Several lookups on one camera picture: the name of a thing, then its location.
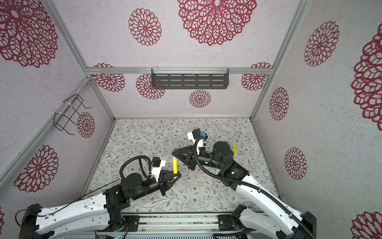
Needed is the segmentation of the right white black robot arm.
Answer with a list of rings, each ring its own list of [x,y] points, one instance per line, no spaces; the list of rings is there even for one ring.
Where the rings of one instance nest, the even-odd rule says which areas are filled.
[[[175,149],[172,155],[189,169],[199,167],[208,176],[257,205],[262,214],[239,205],[230,216],[231,223],[244,233],[256,231],[272,239],[314,239],[316,217],[293,209],[263,187],[253,175],[234,160],[229,144],[219,141],[206,152],[204,139],[193,146]]]

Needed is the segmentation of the yellow highlighter pen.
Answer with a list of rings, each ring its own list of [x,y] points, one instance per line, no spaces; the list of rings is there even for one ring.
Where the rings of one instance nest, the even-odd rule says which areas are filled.
[[[233,143],[233,144],[232,144],[232,147],[233,147],[233,152],[234,152],[234,155],[237,155],[236,144],[235,144],[235,143]]]
[[[178,169],[177,169],[177,159],[175,157],[173,157],[173,173],[174,174],[177,174],[178,173]]]

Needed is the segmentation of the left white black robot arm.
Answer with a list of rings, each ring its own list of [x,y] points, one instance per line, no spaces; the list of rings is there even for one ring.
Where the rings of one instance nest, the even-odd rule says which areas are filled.
[[[180,177],[180,173],[169,170],[146,180],[132,173],[104,192],[77,202],[50,208],[31,205],[22,219],[19,238],[55,239],[90,230],[117,231],[125,222],[121,211],[130,207],[131,200],[156,191],[165,195]]]

